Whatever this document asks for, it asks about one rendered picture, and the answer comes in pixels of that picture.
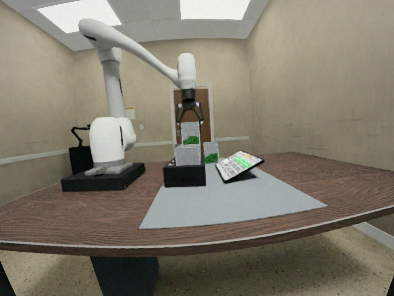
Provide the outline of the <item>status display panel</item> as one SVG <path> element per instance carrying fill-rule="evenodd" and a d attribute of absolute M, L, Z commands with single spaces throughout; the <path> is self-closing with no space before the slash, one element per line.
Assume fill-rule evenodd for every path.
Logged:
<path fill-rule="evenodd" d="M 239 151 L 229 158 L 219 162 L 215 166 L 217 167 L 224 183 L 226 184 L 264 162 L 265 160 L 262 158 L 245 151 Z"/>

